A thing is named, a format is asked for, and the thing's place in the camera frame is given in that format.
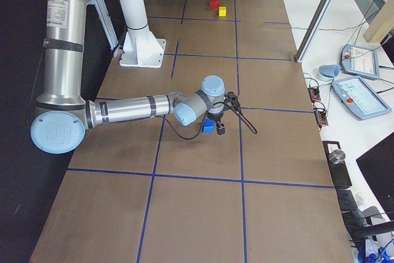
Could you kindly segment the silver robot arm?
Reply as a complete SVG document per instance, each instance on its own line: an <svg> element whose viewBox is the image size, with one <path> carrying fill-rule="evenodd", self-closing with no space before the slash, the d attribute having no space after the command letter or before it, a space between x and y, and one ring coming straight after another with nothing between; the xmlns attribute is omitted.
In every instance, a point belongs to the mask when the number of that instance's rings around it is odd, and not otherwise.
<svg viewBox="0 0 394 263"><path fill-rule="evenodd" d="M99 124L156 118L172 114L184 126L210 118L218 134L222 124L225 85L210 75L190 96L180 92L133 99L91 102L81 97L86 8L93 0L47 0L44 90L36 99L30 127L35 146L47 153L74 150L85 131Z"/></svg>

